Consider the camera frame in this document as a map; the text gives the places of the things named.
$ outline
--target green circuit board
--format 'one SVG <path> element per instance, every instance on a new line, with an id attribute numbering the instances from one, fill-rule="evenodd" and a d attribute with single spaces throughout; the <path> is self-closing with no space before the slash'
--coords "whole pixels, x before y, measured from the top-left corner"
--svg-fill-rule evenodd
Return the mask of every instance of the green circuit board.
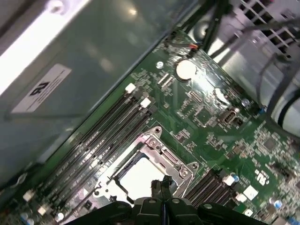
<path id="1" fill-rule="evenodd" d="M 190 40 L 181 33 L 175 41 Z M 300 189 L 296 186 L 300 166 L 299 153 L 291 147 L 291 140 L 268 129 L 255 101 L 204 52 L 199 51 L 190 59 L 197 65 L 196 77 L 188 82 L 179 81 L 176 64 L 188 51 L 157 46 L 27 185 L 39 184 L 122 95 L 124 88 L 133 83 L 157 107 L 142 130 L 161 126 L 161 140 L 185 163 L 197 161 L 201 166 L 190 188 L 209 169 L 225 169 L 239 176 L 239 193 L 249 186 L 257 192 L 252 191 L 253 199 L 240 203 L 236 211 L 244 213 L 250 209 L 253 217 L 268 223 L 277 215 L 292 215 L 300 207 Z M 228 109 L 234 110 L 236 117 L 225 123 Z M 288 179 L 272 167 L 276 163 L 292 172 Z M 257 213 L 264 211 L 273 196 L 281 199 L 283 207 L 268 217 L 259 217 Z"/>

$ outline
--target wire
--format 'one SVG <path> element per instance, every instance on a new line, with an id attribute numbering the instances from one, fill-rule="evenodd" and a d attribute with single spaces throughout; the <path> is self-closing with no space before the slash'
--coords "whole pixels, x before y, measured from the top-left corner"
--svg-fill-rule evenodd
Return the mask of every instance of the wire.
<path id="1" fill-rule="evenodd" d="M 275 61 L 275 59 L 277 58 L 277 56 L 278 55 L 276 53 L 274 53 L 270 57 L 270 59 L 268 60 L 268 62 L 266 63 L 266 65 L 259 72 L 258 79 L 257 79 L 257 82 L 256 82 L 256 86 L 255 86 L 256 97 L 257 97 L 257 102 L 258 102 L 259 107 L 263 107 L 262 100 L 261 100 L 261 87 L 262 87 L 262 82 L 263 82 L 263 76 L 264 76 L 266 70 L 269 68 L 269 66 Z"/>
<path id="2" fill-rule="evenodd" d="M 290 65 L 285 67 L 284 70 L 282 71 L 285 76 L 282 79 L 282 81 L 280 82 L 280 84 L 277 86 L 277 88 L 275 89 L 273 96 L 270 99 L 268 109 L 267 109 L 267 114 L 269 116 L 272 115 L 272 113 L 277 105 L 277 102 L 283 96 L 285 90 L 288 88 L 290 83 L 293 81 L 294 77 L 297 75 L 297 73 L 300 69 L 299 61 L 300 61 L 300 54 L 298 55 L 296 60 L 294 60 Z"/>
<path id="3" fill-rule="evenodd" d="M 241 30 L 241 32 L 245 33 L 254 30 L 269 30 L 269 29 L 281 28 L 283 26 L 297 25 L 298 23 L 300 23 L 300 18 L 287 20 L 283 22 L 271 22 L 262 25 L 252 25 L 252 26 L 245 27 L 244 29 Z M 210 57 L 214 59 L 223 51 L 225 51 L 230 45 L 232 45 L 237 39 L 239 39 L 239 37 L 233 35 L 218 50 L 216 50 L 213 54 L 211 54 Z"/>
<path id="4" fill-rule="evenodd" d="M 300 64 L 298 63 L 300 61 L 300 53 L 298 54 L 298 57 L 296 57 L 296 60 L 292 61 L 290 65 L 284 68 L 283 74 L 285 75 L 280 84 L 275 89 L 273 96 L 270 99 L 268 108 L 267 108 L 267 117 L 266 122 L 267 124 L 274 129 L 278 134 L 289 136 L 292 139 L 300 142 L 300 137 L 282 129 L 273 119 L 272 119 L 272 113 L 280 100 L 280 98 L 283 96 L 284 92 L 290 85 L 290 83 L 293 81 L 293 78 L 297 75 L 298 70 L 300 69 Z"/>
<path id="5" fill-rule="evenodd" d="M 283 122 L 285 120 L 285 115 L 287 113 L 287 111 L 290 109 L 290 107 L 297 101 L 300 99 L 300 89 L 298 89 L 294 96 L 286 103 L 286 105 L 283 107 L 283 109 L 280 112 L 279 118 L 278 118 L 278 125 L 280 127 L 283 126 Z"/>
<path id="6" fill-rule="evenodd" d="M 214 14 L 210 20 L 208 29 L 206 31 L 204 40 L 203 40 L 203 51 L 206 53 L 209 51 L 212 43 L 215 41 L 219 27 L 222 21 L 222 17 L 226 14 L 228 9 L 229 1 L 228 0 L 218 0 Z"/>
<path id="7" fill-rule="evenodd" d="M 181 29 L 189 33 L 195 24 L 216 4 L 217 0 L 206 0 L 200 8 L 181 26 Z"/>

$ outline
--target ventilation grille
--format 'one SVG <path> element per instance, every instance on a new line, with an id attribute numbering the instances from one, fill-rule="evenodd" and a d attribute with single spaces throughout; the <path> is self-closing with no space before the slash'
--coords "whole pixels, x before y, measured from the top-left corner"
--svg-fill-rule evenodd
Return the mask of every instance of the ventilation grille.
<path id="1" fill-rule="evenodd" d="M 244 15 L 255 25 L 274 22 L 274 18 L 267 12 L 267 7 L 272 4 L 272 0 L 242 0 L 239 8 Z M 283 10 L 281 13 L 282 20 L 292 19 L 295 17 L 290 10 Z M 263 30 L 262 33 L 283 53 L 286 54 L 287 48 L 298 40 L 299 30 L 295 28 L 282 27 L 280 29 Z"/>

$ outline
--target microchip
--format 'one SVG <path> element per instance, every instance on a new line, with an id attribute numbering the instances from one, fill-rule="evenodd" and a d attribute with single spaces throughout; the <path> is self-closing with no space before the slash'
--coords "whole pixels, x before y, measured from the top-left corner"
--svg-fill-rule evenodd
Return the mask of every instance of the microchip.
<path id="1" fill-rule="evenodd" d="M 185 138 L 184 136 L 181 136 L 181 137 L 178 139 L 178 141 L 179 141 L 180 143 L 183 143 L 185 140 L 186 140 L 186 138 Z"/>
<path id="2" fill-rule="evenodd" d="M 300 191 L 300 181 L 296 184 L 296 187 L 299 188 Z"/>
<path id="3" fill-rule="evenodd" d="M 263 145 L 267 150 L 272 151 L 276 147 L 277 142 L 274 138 L 270 137 Z"/>
<path id="4" fill-rule="evenodd" d="M 265 220 L 268 217 L 268 214 L 262 212 L 262 211 L 258 211 L 257 216 L 261 219 L 261 220 Z"/>
<path id="5" fill-rule="evenodd" d="M 242 149 L 240 148 L 240 146 L 235 146 L 233 148 L 233 152 L 238 155 L 242 152 Z"/>
<path id="6" fill-rule="evenodd" d="M 92 203 L 89 200 L 87 200 L 86 203 L 84 204 L 84 208 L 86 208 L 87 210 L 90 210 L 91 207 L 92 207 Z"/>
<path id="7" fill-rule="evenodd" d="M 229 152 L 229 153 L 227 154 L 227 157 L 228 157 L 229 159 L 232 159 L 232 158 L 234 158 L 234 154 L 231 153 L 231 152 Z"/>
<path id="8" fill-rule="evenodd" d="M 276 212 L 276 208 L 274 207 L 274 205 L 271 205 L 271 204 L 267 205 L 266 210 L 271 215 Z"/>

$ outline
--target screw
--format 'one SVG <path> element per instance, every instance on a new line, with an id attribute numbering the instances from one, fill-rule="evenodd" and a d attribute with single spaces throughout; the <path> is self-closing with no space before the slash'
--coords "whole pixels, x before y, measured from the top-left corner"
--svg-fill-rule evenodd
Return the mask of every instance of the screw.
<path id="1" fill-rule="evenodd" d="M 46 9 L 54 14 L 64 14 L 65 4 L 62 0 L 50 0 L 46 4 Z"/>
<path id="2" fill-rule="evenodd" d="M 161 69 L 162 67 L 164 67 L 164 63 L 163 62 L 159 61 L 159 62 L 156 63 L 156 68 L 157 69 Z"/>
<path id="3" fill-rule="evenodd" d="M 154 145 L 156 145 L 156 141 L 154 139 L 150 140 L 149 145 L 153 147 Z"/>
<path id="4" fill-rule="evenodd" d="M 182 176 L 185 177 L 187 174 L 188 174 L 187 170 L 184 169 L 184 170 L 182 171 Z"/>
<path id="5" fill-rule="evenodd" d="M 172 202 L 175 203 L 175 204 L 180 203 L 179 199 L 177 199 L 177 198 L 172 199 Z"/>
<path id="6" fill-rule="evenodd" d="M 206 208 L 208 210 L 211 210 L 212 209 L 212 205 L 211 204 L 205 204 L 204 208 Z"/>

